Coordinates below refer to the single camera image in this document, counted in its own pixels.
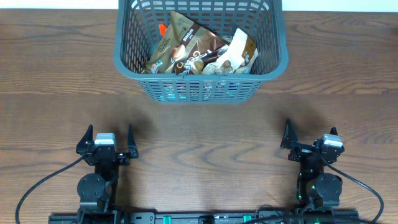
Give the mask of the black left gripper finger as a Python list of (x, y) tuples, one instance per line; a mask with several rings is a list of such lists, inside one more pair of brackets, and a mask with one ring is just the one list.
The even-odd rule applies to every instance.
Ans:
[(136, 142), (134, 140), (133, 128), (132, 128), (131, 124), (129, 125), (128, 134), (127, 134), (127, 148), (130, 153), (137, 152), (137, 146), (136, 146)]
[(88, 126), (88, 129), (86, 130), (86, 133), (83, 135), (81, 140), (78, 142), (76, 145), (77, 149), (83, 149), (86, 148), (89, 143), (93, 141), (93, 125), (90, 124)]

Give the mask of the gold coffee bag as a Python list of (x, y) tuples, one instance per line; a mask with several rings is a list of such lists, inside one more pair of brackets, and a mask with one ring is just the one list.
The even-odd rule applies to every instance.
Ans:
[(229, 43), (221, 37), (172, 11), (170, 24), (142, 72), (200, 75), (228, 47)]

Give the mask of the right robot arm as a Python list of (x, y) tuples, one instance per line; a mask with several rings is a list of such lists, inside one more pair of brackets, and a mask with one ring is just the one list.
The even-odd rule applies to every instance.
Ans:
[(337, 207), (343, 181), (341, 177), (324, 171), (345, 151), (336, 128), (331, 128), (313, 144), (303, 144), (299, 142), (293, 123), (287, 119), (280, 147), (290, 151), (288, 160), (300, 163), (297, 178), (299, 202), (311, 210)]

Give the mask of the white brown snack bag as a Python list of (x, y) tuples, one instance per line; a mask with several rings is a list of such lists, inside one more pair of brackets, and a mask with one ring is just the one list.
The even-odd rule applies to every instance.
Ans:
[(236, 29), (232, 41), (215, 62), (202, 70), (203, 75), (249, 74), (258, 56), (256, 43), (240, 28)]

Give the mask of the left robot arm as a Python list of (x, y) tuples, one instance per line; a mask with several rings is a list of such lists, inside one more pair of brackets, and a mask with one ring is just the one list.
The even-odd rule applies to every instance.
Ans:
[(128, 166), (131, 159), (139, 157), (132, 126), (128, 129), (127, 151), (117, 152), (116, 149), (116, 135), (99, 133), (94, 138), (92, 125), (88, 126), (76, 145), (76, 153), (95, 168), (93, 173), (82, 177), (77, 186), (80, 210), (85, 214), (105, 215), (115, 211), (113, 204), (116, 200), (119, 168)]

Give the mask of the orange spaghetti pack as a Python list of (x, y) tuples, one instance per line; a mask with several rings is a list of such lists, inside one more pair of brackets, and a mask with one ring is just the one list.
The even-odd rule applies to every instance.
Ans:
[(159, 24), (158, 28), (159, 28), (161, 37), (163, 37), (167, 31), (167, 26), (165, 24)]

